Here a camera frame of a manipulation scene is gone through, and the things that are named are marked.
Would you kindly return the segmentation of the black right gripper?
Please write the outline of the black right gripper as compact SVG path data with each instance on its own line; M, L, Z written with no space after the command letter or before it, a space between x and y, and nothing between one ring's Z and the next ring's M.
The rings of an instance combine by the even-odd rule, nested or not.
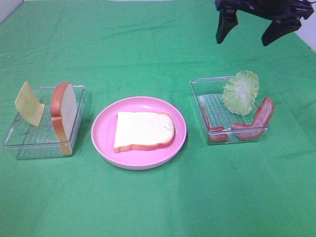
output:
M297 31L300 19L308 19L313 13L312 4L307 0L216 0L219 24L216 41L221 44L227 34L238 25L237 11L243 11L272 23L262 35L263 46L268 46L280 37Z

